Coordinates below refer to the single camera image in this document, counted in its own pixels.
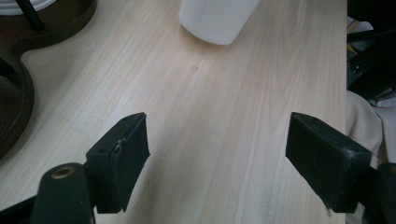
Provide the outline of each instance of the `black mechanical part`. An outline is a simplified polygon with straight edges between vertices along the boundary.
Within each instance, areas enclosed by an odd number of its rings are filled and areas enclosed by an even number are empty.
[[[99,213],[125,211],[149,157],[146,114],[126,117],[87,153],[84,165],[47,171],[35,197],[0,212],[0,223],[94,223]]]
[[[365,206],[363,223],[396,223],[396,164],[370,167],[372,154],[323,121],[290,116],[286,156],[324,204],[337,213]]]
[[[325,122],[291,114],[286,157],[334,212],[356,210],[359,196],[354,186],[370,172],[371,156],[369,150]]]
[[[143,166],[149,157],[146,115],[120,120],[87,153],[87,169],[98,213],[126,210]]]
[[[388,223],[396,223],[396,164],[379,165],[375,181],[383,215]]]
[[[31,223],[94,223],[88,182],[81,164],[63,164],[43,175]]]

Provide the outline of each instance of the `wooden table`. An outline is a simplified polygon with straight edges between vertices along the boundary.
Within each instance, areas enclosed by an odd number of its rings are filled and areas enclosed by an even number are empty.
[[[0,210],[143,111],[151,156],[127,212],[98,223],[345,223],[285,145],[291,111],[345,128],[347,2],[263,0],[225,47],[190,35],[179,6],[99,1],[82,32],[24,54],[35,109],[0,161]]]

